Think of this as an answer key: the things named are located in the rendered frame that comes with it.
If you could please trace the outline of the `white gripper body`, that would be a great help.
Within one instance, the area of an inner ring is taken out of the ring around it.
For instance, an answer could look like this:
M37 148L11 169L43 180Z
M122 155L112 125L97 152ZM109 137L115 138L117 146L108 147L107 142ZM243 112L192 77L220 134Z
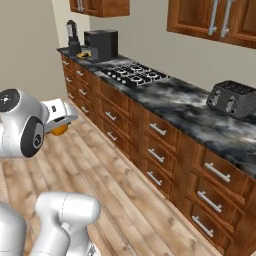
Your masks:
M68 125L78 118L75 107L68 101L54 99L45 101L44 105L48 110L48 117L44 122L44 130L46 133L51 132L61 125Z

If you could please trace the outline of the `orange fruit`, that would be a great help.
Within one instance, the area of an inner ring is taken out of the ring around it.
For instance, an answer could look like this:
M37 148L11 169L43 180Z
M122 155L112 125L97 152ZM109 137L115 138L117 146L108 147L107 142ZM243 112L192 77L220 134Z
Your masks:
M68 130L68 125L65 124L65 125L61 125L59 127L56 127L54 128L51 133L54 135L54 136L60 136L62 135L63 133L65 133L66 131Z

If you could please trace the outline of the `small round plate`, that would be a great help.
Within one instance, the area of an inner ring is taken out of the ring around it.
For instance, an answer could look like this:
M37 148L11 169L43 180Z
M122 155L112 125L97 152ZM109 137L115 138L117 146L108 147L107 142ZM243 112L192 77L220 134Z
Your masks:
M77 58L79 59L87 59L87 58L91 58L92 57L92 52L90 50L85 50L81 53L78 53L76 55Z

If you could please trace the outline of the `black blender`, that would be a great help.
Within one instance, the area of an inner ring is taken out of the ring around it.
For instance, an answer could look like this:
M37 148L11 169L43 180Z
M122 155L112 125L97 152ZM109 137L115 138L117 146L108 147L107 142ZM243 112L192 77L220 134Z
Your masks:
M81 52L81 46L77 35L77 24L69 20L66 24L68 33L68 47L71 56L76 56Z

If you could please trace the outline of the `wooden drawer front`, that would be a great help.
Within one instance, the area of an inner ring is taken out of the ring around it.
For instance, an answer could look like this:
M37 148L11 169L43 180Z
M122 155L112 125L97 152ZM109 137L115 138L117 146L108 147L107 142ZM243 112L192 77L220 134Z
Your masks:
M150 128L149 123L156 123L161 130L166 130L167 132L165 136L160 135L157 131ZM144 128L148 134L157 139L163 145L170 148L172 151L177 150L180 132L172 125L170 125L167 121L153 114L152 112L145 110Z
M162 185L158 186L148 175L147 171L152 171L153 175L158 179L162 180ZM172 191L172 182L167 176L152 162L149 160L142 160L142 172L149 179L149 181L167 198L170 198L170 192Z
M122 133L127 136L130 135L130 123L129 121L118 111L116 108L111 106L109 103L105 102L102 99L98 100L98 106L101 116L108 121L110 124L118 128ZM105 115L105 112L110 112L112 116L116 117L115 121L112 121L108 116Z
M165 157L163 163L160 163L157 159L155 159L149 152L148 148L154 148L155 152L159 156ZM143 136L143 153L147 159L149 159L152 163L158 165L170 178L174 178L174 169L177 163L177 159L157 140L144 135Z
M77 95L77 92L74 89L72 89L71 87L67 87L66 90L67 90L67 96L68 96L68 93L70 93L75 97L74 99L71 99L69 97L68 98L71 99L74 104L78 104L79 97Z
M103 132L108 137L108 139L114 143L127 157L130 157L130 145L128 140L112 125L104 121L102 123ZM108 135L107 132L112 132L114 137L117 137L116 141L113 141Z
M232 240L224 229L201 207L189 199L184 201L184 215L191 223L222 253L225 254ZM192 220L192 216L199 216L200 221L208 228L214 230L214 237L211 238Z
M75 79L75 77L74 77L70 72L65 72L65 73L64 73L64 78L66 78L66 77L68 77L69 79L72 80L72 82L69 83L69 82L67 82L66 79L65 79L66 84L67 84L67 85L70 85L70 86L73 87L73 88L75 88L75 87L76 87L76 79Z
M81 107L85 107L87 110L89 110L88 113L85 113ZM97 114L96 112L94 111L94 108L93 106L88 103L87 101L84 101L84 100L81 100L79 102L79 108L82 110L82 112L93 122L93 123L96 123L97 122Z
M230 174L229 183L223 181L216 174L208 170L204 163L213 163L213 166L223 174ZM246 204L246 198L250 190L248 176L225 159L203 146L196 145L193 155L193 167L200 171L207 179L212 181L217 187L223 188L226 193L236 199L242 205Z
M82 67L81 65L77 64L76 65L76 71L79 70L82 73L84 73L84 76L80 76L79 74L76 73L76 76L78 77L79 80L82 82L89 84L89 83L95 83L96 76L87 70L86 68Z
M75 70L76 70L76 64L75 64L75 62L74 62L71 58L67 57L67 56L64 55L64 54L61 55L61 58L62 58L62 61L65 60L65 61L69 62L69 65L68 65L68 66L64 65L63 62L62 62L63 66L64 66L67 70L69 70L70 72L74 73Z
M206 191L206 196L209 199L217 205L222 205L222 212L216 212L197 195L197 191ZM209 214L213 215L227 230L231 233L235 232L239 221L243 217L243 213L219 189L197 174L191 172L189 174L187 193Z
M78 81L77 82L77 89L78 89L78 94L79 96L83 99L83 100L87 100L88 102L90 102L91 104L94 104L95 103L95 94L93 92L93 90L91 89L91 87L84 83L84 82L81 82L81 81ZM80 92L79 92L79 89L83 89L84 91L87 92L86 95L82 95Z

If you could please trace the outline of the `black gas hob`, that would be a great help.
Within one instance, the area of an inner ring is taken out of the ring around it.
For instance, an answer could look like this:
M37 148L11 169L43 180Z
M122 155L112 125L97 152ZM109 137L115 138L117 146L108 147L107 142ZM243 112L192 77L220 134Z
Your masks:
M143 86L170 78L167 74L137 62L104 68L102 72L127 87Z

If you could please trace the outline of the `black coffee machine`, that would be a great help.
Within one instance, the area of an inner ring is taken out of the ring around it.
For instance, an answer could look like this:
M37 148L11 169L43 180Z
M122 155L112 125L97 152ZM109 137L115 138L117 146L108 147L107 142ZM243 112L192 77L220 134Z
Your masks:
M85 31L84 44L91 51L90 62L110 61L118 57L117 30Z

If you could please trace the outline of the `wooden cupboard door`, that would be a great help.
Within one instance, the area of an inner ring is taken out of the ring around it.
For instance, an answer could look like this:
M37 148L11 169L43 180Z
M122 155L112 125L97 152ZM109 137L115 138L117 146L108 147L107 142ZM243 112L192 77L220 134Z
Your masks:
M217 30L208 34L214 0L169 0L167 31L183 35L218 40L218 16L221 0L218 2L215 26Z
M233 0L228 27L222 42L256 49L256 0Z

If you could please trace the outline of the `dark grey toaster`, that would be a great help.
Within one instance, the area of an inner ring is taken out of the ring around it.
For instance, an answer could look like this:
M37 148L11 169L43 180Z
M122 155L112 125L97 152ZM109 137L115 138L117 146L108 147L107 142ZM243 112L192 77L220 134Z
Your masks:
M233 118L243 118L256 113L256 88L226 80L215 84L207 105Z

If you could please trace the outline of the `wooden wall cupboard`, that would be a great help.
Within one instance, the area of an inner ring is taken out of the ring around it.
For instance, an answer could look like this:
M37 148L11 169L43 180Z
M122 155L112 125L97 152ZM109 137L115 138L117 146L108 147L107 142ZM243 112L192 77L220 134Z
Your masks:
M72 12L94 17L130 15L130 0L69 0L69 4Z

